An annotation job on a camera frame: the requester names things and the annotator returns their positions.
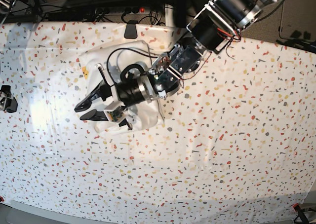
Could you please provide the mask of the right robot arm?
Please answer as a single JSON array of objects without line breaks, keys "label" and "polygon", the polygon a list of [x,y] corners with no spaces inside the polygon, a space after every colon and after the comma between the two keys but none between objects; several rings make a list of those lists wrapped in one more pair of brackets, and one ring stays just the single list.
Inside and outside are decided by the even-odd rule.
[{"label": "right robot arm", "polygon": [[[11,13],[17,0],[0,0],[0,24],[2,25]],[[17,100],[11,93],[11,86],[2,85],[0,88],[0,110],[7,113],[17,111]]]}]

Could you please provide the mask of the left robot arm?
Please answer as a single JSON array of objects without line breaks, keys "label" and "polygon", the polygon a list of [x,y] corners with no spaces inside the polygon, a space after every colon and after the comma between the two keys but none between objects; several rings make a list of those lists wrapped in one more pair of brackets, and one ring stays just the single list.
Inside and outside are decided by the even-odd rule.
[{"label": "left robot arm", "polygon": [[254,24],[265,6],[283,0],[210,0],[169,51],[152,53],[144,41],[97,51],[88,63],[89,92],[75,106],[97,131],[139,131],[164,121],[160,99],[175,94],[206,52],[219,54]]}]

